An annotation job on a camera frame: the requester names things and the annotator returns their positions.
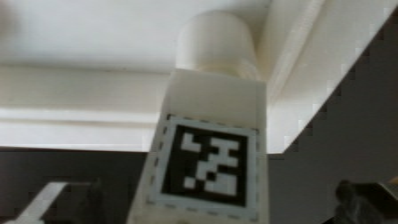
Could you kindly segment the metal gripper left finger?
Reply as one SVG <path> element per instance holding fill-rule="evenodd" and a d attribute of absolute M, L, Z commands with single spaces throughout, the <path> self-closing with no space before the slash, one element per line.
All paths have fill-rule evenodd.
<path fill-rule="evenodd" d="M 105 224 L 100 182 L 50 182 L 11 224 Z"/>

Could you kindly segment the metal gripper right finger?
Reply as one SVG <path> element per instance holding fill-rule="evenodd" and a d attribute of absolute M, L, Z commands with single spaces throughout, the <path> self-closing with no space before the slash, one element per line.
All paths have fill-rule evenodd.
<path fill-rule="evenodd" d="M 398 180 L 340 182 L 335 224 L 398 224 Z"/>

